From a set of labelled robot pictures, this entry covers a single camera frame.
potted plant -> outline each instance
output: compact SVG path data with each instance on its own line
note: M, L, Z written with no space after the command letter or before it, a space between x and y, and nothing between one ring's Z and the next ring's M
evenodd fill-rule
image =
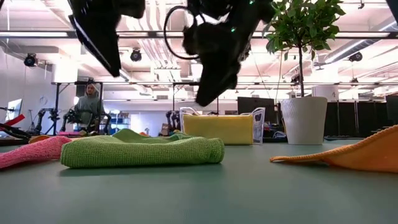
M266 35L268 52L284 52L287 60L289 50L298 48L301 98L281 103L289 144L323 142L327 99L303 97L303 53L310 52L313 60L317 50L330 50L327 40L334 40L340 31L333 23L345 14L339 3L342 1L280 0L272 3L275 16L263 30L265 33L271 26L275 29Z

yellow sponge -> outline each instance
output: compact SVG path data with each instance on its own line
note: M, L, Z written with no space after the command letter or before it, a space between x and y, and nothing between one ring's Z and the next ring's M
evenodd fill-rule
M253 116L195 116L184 114L183 131L190 136L220 138L225 145L253 144Z

green microfiber towel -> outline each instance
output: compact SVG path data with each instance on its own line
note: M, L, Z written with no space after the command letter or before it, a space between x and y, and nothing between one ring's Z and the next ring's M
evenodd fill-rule
M81 138L62 146L61 164L71 168L216 164L224 158L224 143L176 133L146 137L130 129L113 136Z

pink towel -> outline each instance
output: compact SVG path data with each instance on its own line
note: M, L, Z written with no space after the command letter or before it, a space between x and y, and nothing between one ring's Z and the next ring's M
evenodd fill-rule
M59 159L62 145L72 140L56 136L33 144L19 147L13 151L0 153L0 169L26 161L48 161Z

green table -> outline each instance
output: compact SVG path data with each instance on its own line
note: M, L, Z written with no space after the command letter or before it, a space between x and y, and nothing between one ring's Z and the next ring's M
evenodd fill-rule
M208 166L13 167L0 171L0 223L397 223L396 174L269 162L349 143L229 146Z

